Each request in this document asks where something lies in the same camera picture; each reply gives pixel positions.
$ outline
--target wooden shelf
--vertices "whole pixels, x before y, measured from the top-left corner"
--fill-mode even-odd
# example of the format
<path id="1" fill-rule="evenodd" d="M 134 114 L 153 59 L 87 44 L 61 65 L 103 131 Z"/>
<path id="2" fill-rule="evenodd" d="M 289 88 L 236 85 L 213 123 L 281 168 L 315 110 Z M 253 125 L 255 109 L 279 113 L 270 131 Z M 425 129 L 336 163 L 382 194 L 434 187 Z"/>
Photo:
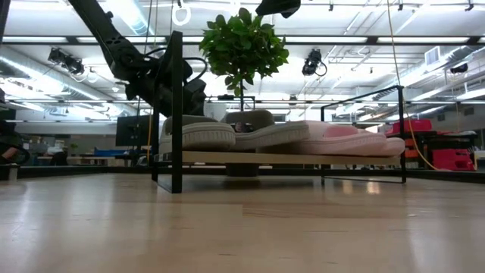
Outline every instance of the wooden shelf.
<path id="1" fill-rule="evenodd" d="M 183 152 L 185 163 L 259 163 L 309 165 L 399 165 L 400 158 L 337 155 L 280 155 L 244 152 Z"/>

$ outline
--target person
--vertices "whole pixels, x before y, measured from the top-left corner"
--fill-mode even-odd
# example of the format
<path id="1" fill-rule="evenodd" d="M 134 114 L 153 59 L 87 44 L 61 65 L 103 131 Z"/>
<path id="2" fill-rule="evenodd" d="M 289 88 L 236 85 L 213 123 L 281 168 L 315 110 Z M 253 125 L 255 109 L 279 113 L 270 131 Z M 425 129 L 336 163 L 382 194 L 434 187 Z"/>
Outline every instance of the person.
<path id="1" fill-rule="evenodd" d="M 20 134 L 15 132 L 15 124 L 9 124 L 6 121 L 0 121 L 0 164 L 16 162 L 19 157 L 18 149 L 12 147 L 22 146 Z"/>

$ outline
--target computer monitor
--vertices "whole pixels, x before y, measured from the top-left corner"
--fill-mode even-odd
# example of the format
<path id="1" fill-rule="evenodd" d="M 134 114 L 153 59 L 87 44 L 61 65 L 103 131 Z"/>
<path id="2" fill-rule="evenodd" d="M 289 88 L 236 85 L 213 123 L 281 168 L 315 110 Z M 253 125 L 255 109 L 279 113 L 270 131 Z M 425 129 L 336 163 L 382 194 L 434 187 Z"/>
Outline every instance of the computer monitor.
<path id="1" fill-rule="evenodd" d="M 116 146 L 148 145 L 150 137 L 149 127 L 149 115 L 118 118 L 116 124 Z"/>

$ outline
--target green leaves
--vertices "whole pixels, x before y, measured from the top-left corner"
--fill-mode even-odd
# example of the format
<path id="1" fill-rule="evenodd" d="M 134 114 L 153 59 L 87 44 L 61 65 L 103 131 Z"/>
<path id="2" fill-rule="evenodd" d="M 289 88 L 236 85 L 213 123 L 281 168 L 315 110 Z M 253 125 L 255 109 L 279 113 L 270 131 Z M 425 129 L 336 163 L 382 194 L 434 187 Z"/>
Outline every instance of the green leaves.
<path id="1" fill-rule="evenodd" d="M 278 67 L 287 64 L 289 52 L 283 41 L 274 34 L 274 26 L 261 25 L 262 17 L 252 19 L 245 8 L 228 21 L 218 15 L 207 22 L 199 49 L 208 59 L 213 74 L 225 76 L 224 83 L 236 96 L 243 95 L 241 83 L 254 85 L 255 74 L 261 79 L 271 77 Z"/>

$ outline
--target wooden floor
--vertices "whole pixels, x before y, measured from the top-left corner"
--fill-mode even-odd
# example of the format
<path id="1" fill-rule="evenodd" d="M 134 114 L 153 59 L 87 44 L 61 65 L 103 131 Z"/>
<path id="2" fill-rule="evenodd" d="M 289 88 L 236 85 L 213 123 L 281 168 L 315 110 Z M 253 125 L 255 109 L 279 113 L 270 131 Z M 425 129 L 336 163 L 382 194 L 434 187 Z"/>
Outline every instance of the wooden floor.
<path id="1" fill-rule="evenodd" d="M 0 272 L 483 272 L 485 186 L 148 175 L 0 184 Z"/>

